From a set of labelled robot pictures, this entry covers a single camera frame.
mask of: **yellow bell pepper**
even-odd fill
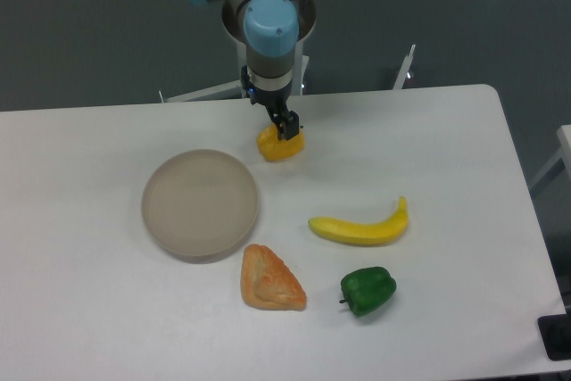
[[[274,124],[262,130],[257,139],[258,150],[268,162],[281,161],[299,153],[305,146],[303,130],[294,138],[279,140]]]

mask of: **metal stand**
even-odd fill
[[[296,62],[298,60],[297,49],[298,48],[296,47],[295,48]],[[303,77],[305,76],[305,70],[307,69],[308,62],[310,62],[309,56],[307,55],[300,55],[300,56],[301,56],[300,66],[299,67],[296,67],[296,65],[294,66],[292,95],[302,94]],[[242,84],[240,83],[239,80],[235,80],[233,82],[228,82],[227,84],[217,85],[216,87],[210,87],[198,91],[193,91],[192,93],[176,95],[174,97],[165,99],[164,102],[166,103],[198,102],[202,100],[225,100],[228,98],[240,98],[240,97],[244,98],[244,94],[242,91]]]

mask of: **gray floor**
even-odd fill
[[[410,45],[420,87],[501,95],[525,175],[571,123],[571,0],[316,0],[312,93],[390,86]],[[157,103],[237,79],[220,4],[0,0],[0,110]],[[571,270],[571,181],[536,202],[556,272]]]

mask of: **plate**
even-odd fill
[[[162,164],[143,193],[143,219],[156,241],[184,257],[212,256],[248,236],[258,216],[252,174],[227,153],[196,150]]]

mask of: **metal bar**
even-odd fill
[[[176,95],[165,99],[167,103],[175,102],[198,102],[201,100],[224,100],[234,95],[240,95],[242,91],[242,83],[239,80],[228,82],[227,84],[217,85],[194,91],[192,93]]]
[[[535,176],[527,184],[529,189],[529,194],[532,198],[539,195],[549,183],[556,178],[561,171],[565,169],[565,163],[563,162],[563,152],[559,148],[537,171]]]

